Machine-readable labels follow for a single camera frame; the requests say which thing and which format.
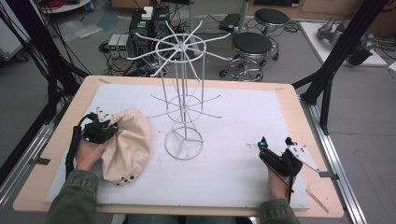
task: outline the robotic hand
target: robotic hand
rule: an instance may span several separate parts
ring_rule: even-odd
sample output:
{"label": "robotic hand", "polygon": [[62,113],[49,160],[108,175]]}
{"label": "robotic hand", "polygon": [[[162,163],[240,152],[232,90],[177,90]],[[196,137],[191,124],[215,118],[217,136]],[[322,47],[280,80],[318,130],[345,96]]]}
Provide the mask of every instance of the robotic hand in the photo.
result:
{"label": "robotic hand", "polygon": [[[337,26],[334,32],[332,32],[332,26],[335,23],[335,17],[331,17],[329,21],[318,29],[318,39],[327,39],[332,45],[335,45],[337,41],[341,38],[348,27],[350,20],[343,21]],[[346,58],[346,60],[356,66],[364,61],[371,55],[373,55],[370,50],[374,48],[375,37],[373,34],[365,34],[359,43],[356,44],[353,52]]]}
{"label": "robotic hand", "polygon": [[291,194],[293,193],[293,179],[300,173],[303,163],[317,173],[320,170],[305,146],[297,146],[297,143],[292,142],[289,137],[286,138],[285,142],[287,148],[281,156],[276,155],[268,148],[265,137],[258,143],[258,146],[260,159],[276,173],[289,177],[289,183],[285,182],[285,184],[288,186],[288,200],[290,203]]}
{"label": "robotic hand", "polygon": [[[291,141],[291,138],[286,138],[286,145],[296,145]],[[262,161],[277,171],[280,175],[283,176],[292,176],[295,177],[300,172],[303,167],[303,163],[297,160],[293,154],[287,148],[285,152],[278,156],[272,150],[268,148],[268,144],[265,140],[265,137],[258,143],[260,154],[259,157]]]}
{"label": "robotic hand", "polygon": [[[69,176],[70,172],[74,170],[74,158],[76,156],[76,152],[78,149],[78,143],[81,137],[85,138],[87,141],[102,144],[111,138],[114,133],[116,133],[119,129],[118,124],[114,123],[110,124],[110,116],[103,112],[99,107],[96,108],[97,114],[90,113],[84,116],[79,124],[73,129],[73,137],[70,143],[69,151],[66,155],[66,179]],[[81,131],[81,124],[85,119],[92,120],[91,123],[88,123],[84,127],[84,131]]]}

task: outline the chair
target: chair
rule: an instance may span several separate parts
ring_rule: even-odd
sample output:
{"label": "chair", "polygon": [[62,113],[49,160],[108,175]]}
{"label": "chair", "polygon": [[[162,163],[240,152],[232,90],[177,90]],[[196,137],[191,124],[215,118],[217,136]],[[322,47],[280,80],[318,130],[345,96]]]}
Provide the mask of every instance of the chair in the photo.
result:
{"label": "chair", "polygon": [[279,44],[272,37],[268,36],[268,34],[276,28],[284,27],[289,22],[289,17],[281,11],[271,8],[262,8],[254,13],[254,20],[258,24],[264,26],[262,34],[276,43],[272,51],[276,50],[273,59],[277,60],[279,57]]}
{"label": "chair", "polygon": [[[234,36],[232,48],[237,54],[227,65],[227,68],[219,72],[219,75],[225,77],[227,74],[230,74],[233,80],[238,81],[262,80],[262,67],[265,66],[265,57],[271,47],[272,43],[270,39],[264,35],[241,33]],[[254,59],[260,58],[263,59],[259,63],[254,61]]]}

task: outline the beige cloth bag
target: beige cloth bag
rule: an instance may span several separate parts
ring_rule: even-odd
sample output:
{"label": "beige cloth bag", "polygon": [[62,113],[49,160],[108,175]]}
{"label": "beige cloth bag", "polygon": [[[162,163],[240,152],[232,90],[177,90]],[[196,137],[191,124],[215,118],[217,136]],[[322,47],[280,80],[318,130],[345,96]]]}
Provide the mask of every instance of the beige cloth bag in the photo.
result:
{"label": "beige cloth bag", "polygon": [[134,182],[142,172],[151,143],[149,121],[136,109],[127,109],[113,116],[110,124],[119,130],[108,140],[102,155],[103,178],[117,186]]}

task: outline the green sleeve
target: green sleeve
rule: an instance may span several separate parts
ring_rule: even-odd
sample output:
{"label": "green sleeve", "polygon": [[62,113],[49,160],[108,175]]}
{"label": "green sleeve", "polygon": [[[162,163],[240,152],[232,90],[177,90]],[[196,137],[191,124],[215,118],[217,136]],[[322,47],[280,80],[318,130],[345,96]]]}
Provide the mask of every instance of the green sleeve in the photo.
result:
{"label": "green sleeve", "polygon": [[272,200],[260,206],[260,223],[300,223],[286,199]]}
{"label": "green sleeve", "polygon": [[96,222],[98,177],[87,171],[72,171],[52,202],[46,224]]}

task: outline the gray floor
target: gray floor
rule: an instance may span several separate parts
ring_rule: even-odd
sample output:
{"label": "gray floor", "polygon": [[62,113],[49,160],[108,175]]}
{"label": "gray floor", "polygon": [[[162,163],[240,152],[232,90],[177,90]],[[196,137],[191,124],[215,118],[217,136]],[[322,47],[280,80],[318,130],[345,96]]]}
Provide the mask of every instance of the gray floor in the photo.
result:
{"label": "gray floor", "polygon": [[[103,9],[91,14],[76,10],[58,19],[62,22],[84,18],[84,24],[96,24],[104,14]],[[220,32],[210,18],[202,17],[201,20],[208,21],[201,33]],[[127,32],[128,26],[129,21],[118,20],[115,26],[88,39],[70,41],[68,45],[93,74],[101,74],[106,69],[106,59],[98,51],[98,46],[111,34]],[[276,40],[280,43],[280,57],[278,61],[268,60],[263,82],[291,84],[319,69],[321,63],[301,31],[297,34],[284,32]],[[61,49],[59,40],[54,41]],[[211,43],[208,51],[233,57],[230,46],[229,37]],[[224,64],[221,60],[207,57],[206,77],[229,80],[229,77],[219,77]],[[329,131],[368,223],[396,223],[396,193],[393,191],[396,186],[395,86],[396,79],[385,67],[362,66],[342,66],[332,86]],[[303,93],[305,89],[302,87],[297,92]],[[0,130],[2,164],[47,102],[47,83],[32,61],[12,61],[0,68],[0,92],[3,95],[0,111],[4,127]],[[1,210],[0,223],[42,223],[45,214],[21,213],[12,209],[18,191]],[[100,215],[97,223],[109,223],[110,219],[111,215]],[[349,223],[347,215],[301,220],[303,223]]]}

